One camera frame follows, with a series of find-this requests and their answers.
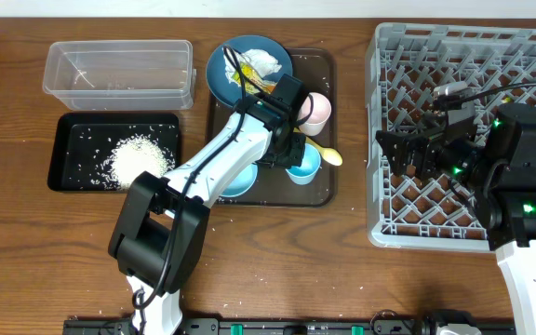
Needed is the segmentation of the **light blue plastic cup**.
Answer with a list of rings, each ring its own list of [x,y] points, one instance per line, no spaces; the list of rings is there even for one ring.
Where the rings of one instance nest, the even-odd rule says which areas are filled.
[[[289,178],[298,185],[309,184],[321,166],[321,155],[311,144],[306,144],[303,158],[299,167],[286,170]]]

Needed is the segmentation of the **pink plastic cup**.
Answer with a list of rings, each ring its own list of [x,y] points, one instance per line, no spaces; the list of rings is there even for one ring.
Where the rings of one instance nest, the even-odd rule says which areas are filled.
[[[332,107],[328,98],[320,93],[311,92],[298,114],[298,129],[308,136],[318,135],[325,127]]]

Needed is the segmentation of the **light blue small bowl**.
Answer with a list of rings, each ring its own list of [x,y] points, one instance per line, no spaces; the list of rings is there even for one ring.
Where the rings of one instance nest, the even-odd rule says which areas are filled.
[[[258,176],[256,164],[248,165],[221,193],[222,197],[233,198],[246,193],[254,184]]]

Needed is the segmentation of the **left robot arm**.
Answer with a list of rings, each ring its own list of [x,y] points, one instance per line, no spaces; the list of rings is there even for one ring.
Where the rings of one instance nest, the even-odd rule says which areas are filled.
[[[131,333],[177,330],[179,291],[199,262],[210,210],[245,168],[301,165],[305,137],[296,128],[308,97],[289,74],[269,93],[243,91],[224,128],[193,158],[131,183],[108,247],[133,291]]]

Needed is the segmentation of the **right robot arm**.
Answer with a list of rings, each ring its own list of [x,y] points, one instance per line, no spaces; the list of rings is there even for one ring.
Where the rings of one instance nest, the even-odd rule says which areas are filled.
[[[473,193],[512,304],[516,333],[536,334],[536,107],[501,105],[484,145],[472,118],[421,133],[379,130],[376,141],[396,176],[447,174]]]

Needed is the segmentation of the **grey dishwasher rack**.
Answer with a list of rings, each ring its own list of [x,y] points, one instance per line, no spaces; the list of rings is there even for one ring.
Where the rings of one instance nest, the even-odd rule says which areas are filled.
[[[436,87],[474,92],[536,82],[536,29],[385,22],[366,54],[368,239],[381,248],[486,253],[487,232],[456,199],[473,195],[446,175],[397,177],[379,130],[413,133]]]

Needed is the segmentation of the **black waste tray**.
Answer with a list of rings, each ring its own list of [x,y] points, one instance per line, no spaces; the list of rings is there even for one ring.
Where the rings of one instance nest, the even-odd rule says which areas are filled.
[[[169,112],[67,113],[58,122],[47,186],[57,192],[114,192],[90,183],[95,166],[115,145],[134,135],[149,136],[180,160],[179,119]]]

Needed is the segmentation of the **yellow plastic spoon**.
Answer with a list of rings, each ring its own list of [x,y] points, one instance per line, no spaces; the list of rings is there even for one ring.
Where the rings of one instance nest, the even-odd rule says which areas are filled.
[[[342,165],[342,156],[340,153],[329,147],[322,147],[313,140],[311,140],[309,137],[305,137],[305,141],[312,146],[316,148],[316,150],[320,153],[321,157],[329,164],[335,167],[339,167]]]

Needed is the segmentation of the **dark blue bowl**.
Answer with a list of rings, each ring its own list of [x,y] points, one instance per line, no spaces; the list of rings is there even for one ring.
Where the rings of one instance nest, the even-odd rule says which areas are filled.
[[[263,49],[274,56],[282,65],[282,69],[276,74],[269,75],[269,80],[277,82],[283,74],[293,75],[290,55],[275,40],[261,35],[240,35],[227,40],[211,54],[207,63],[206,77],[214,97],[228,106],[232,106],[241,98],[241,88],[235,83],[230,83],[225,76],[224,46],[229,46],[239,53],[250,49]]]

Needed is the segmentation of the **dark brown serving tray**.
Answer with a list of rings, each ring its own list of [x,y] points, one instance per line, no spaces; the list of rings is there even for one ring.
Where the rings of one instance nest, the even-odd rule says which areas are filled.
[[[332,112],[322,131],[312,137],[318,144],[336,149],[336,66],[324,49],[287,48],[292,61],[293,75],[311,92],[325,95]],[[209,96],[206,142],[210,142],[225,126],[231,108]],[[322,160],[314,179],[306,185],[294,183],[282,168],[260,165],[251,188],[244,194],[220,197],[217,205],[319,208],[326,205],[337,193],[337,167]]]

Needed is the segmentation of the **crumpled white tissue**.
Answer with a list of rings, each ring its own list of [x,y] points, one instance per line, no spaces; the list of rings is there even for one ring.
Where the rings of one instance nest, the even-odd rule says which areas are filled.
[[[223,50],[225,66],[227,64],[232,64],[234,66],[233,56],[236,56],[239,65],[242,62],[249,64],[260,74],[261,77],[267,80],[269,80],[269,75],[276,74],[282,69],[282,65],[279,63],[279,61],[263,49],[250,49],[243,53],[239,53],[235,50],[233,52]]]

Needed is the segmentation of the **yellow snack wrapper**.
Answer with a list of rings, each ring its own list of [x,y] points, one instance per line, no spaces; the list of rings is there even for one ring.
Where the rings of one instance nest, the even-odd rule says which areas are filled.
[[[276,86],[276,82],[264,79],[260,74],[249,64],[240,63],[241,71],[245,77],[246,92],[249,94],[257,94],[261,91],[264,93],[271,93]],[[241,86],[241,80],[239,73],[232,64],[225,66],[225,75],[230,83],[235,83],[239,87]]]

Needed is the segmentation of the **pile of white rice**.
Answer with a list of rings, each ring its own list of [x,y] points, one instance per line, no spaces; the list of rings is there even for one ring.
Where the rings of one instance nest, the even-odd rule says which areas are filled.
[[[101,186],[103,190],[124,191],[142,172],[159,178],[175,166],[173,152],[162,149],[158,141],[149,136],[134,135],[120,140],[111,153],[95,166],[90,183]]]

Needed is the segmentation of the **clear plastic container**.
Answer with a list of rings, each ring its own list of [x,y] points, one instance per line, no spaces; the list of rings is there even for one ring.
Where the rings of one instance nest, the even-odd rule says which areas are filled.
[[[56,42],[42,89],[73,111],[165,111],[194,105],[187,40]]]

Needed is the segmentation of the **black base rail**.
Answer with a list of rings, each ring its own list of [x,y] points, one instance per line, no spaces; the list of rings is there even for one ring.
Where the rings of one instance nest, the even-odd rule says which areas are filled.
[[[82,318],[64,321],[63,335],[176,334],[176,335],[412,335],[412,334],[516,334],[512,321],[477,321],[459,310],[434,310],[414,319],[390,309],[368,319],[223,319],[208,315],[170,318],[163,328],[137,312],[122,318]]]

